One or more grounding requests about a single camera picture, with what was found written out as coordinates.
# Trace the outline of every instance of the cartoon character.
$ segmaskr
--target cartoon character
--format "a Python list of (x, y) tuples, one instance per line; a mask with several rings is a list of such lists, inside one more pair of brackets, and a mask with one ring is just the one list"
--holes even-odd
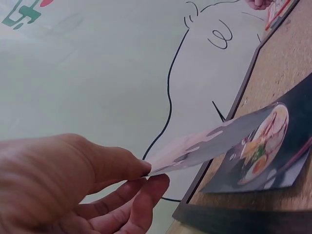
[[(34, 0), (33, 4), (31, 4), (30, 6), (21, 5), (22, 2), (23, 2), (23, 0), (19, 0), (15, 4), (15, 6), (11, 10), (11, 12), (7, 15), (7, 17), (5, 17), (5, 19), (2, 21), (3, 24), (5, 24), (9, 27), (16, 25), (13, 28), (14, 30), (17, 30), (24, 25), (24, 23), (22, 21), (26, 17), (30, 18), (30, 20), (27, 23), (31, 24), (31, 23), (35, 22), (41, 16), (40, 12), (34, 10), (34, 7), (40, 2), (40, 0)], [(51, 4), (52, 2), (53, 2), (53, 0), (43, 0), (40, 4), (40, 7), (45, 7), (49, 4)], [(18, 20), (11, 19), (11, 16), (15, 12), (18, 12), (21, 14), (21, 17)]]
[[(253, 10), (244, 0), (203, 9), (187, 4), (194, 11), (184, 17), (186, 33), (168, 74), (170, 113), (145, 154), (148, 161), (171, 139), (220, 124), (211, 101), (229, 112), (265, 28), (267, 12)], [(199, 167), (169, 173), (165, 197), (182, 199)]]

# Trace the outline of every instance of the finger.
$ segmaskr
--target finger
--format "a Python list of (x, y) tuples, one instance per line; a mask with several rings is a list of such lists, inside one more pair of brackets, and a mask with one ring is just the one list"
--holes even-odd
[(103, 189), (107, 188), (108, 186), (111, 186), (113, 184), (117, 184), (117, 183), (119, 183), (121, 181), (122, 180), (120, 180), (120, 179), (113, 179), (113, 180), (109, 180), (109, 181), (102, 182), (102, 183), (96, 183), (91, 188), (91, 190), (89, 191), (88, 195), (96, 194), (96, 193), (102, 191)]
[(128, 150), (96, 145), (74, 134), (58, 137), (82, 153), (90, 162), (95, 174), (95, 183), (113, 179), (134, 180), (146, 176), (151, 170), (148, 162), (139, 160)]
[(254, 4), (255, 4), (256, 6), (262, 6), (263, 0), (254, 0)]
[(100, 200), (89, 204), (78, 205), (74, 209), (74, 212), (85, 219), (91, 219), (105, 215), (130, 201), (145, 183), (145, 178), (134, 181), (127, 181), (116, 191), (110, 193)]
[(149, 179), (148, 183), (135, 197), (128, 222), (116, 234), (145, 234), (153, 220), (153, 208), (169, 187), (167, 175), (159, 175)]
[(252, 2), (252, 1), (247, 2), (247, 4), (248, 4), (253, 10), (257, 10), (257, 9), (258, 9), (258, 6), (256, 6), (256, 5), (254, 4), (254, 2)]
[(148, 214), (149, 222), (152, 217), (151, 210), (158, 203), (168, 186), (169, 178), (166, 175), (151, 177), (140, 190), (139, 194), (131, 201), (104, 216), (90, 219), (89, 223), (93, 226), (94, 230), (100, 233), (114, 233), (129, 221), (130, 213), (141, 212), (137, 208), (133, 208), (134, 202), (136, 203), (135, 206), (138, 206), (139, 209), (142, 206), (146, 207), (145, 209), (147, 209), (147, 212), (141, 213), (141, 215), (145, 216)]

